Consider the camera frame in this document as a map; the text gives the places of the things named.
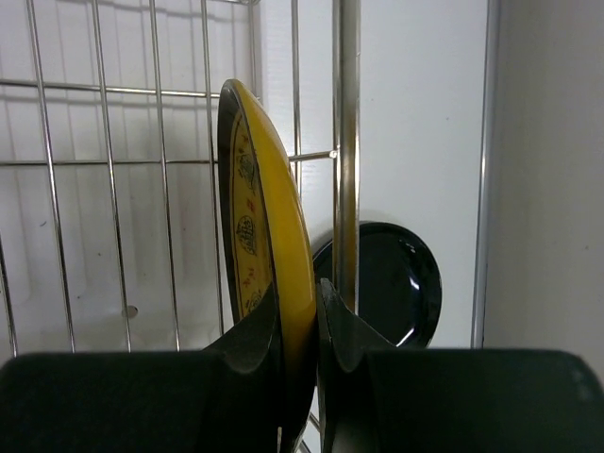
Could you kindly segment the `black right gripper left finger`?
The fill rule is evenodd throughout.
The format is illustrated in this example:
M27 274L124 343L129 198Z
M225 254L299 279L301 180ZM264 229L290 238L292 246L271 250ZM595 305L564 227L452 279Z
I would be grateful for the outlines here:
M204 358L200 450L277 452L283 371L273 284Z

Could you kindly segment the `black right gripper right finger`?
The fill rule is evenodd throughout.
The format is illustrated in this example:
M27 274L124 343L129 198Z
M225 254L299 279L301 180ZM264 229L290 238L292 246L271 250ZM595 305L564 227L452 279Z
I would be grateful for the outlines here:
M316 289L322 450L379 452L378 416L367 355L393 346L346 306L329 279L320 279Z

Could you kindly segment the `black plate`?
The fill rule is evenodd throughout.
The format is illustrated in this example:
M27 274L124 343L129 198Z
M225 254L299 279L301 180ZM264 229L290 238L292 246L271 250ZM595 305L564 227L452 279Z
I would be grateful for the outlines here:
M334 344L426 348L438 325L443 285L437 260L411 230L387 222L360 224L358 315L326 309Z

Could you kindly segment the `yellow patterned plate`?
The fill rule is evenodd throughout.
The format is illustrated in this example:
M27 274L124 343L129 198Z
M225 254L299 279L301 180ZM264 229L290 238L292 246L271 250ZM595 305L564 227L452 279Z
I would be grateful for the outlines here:
M222 87L218 178L226 278L234 323L259 308L275 316L278 449L293 452L315 385L316 292L310 240L289 158L268 114L242 83Z

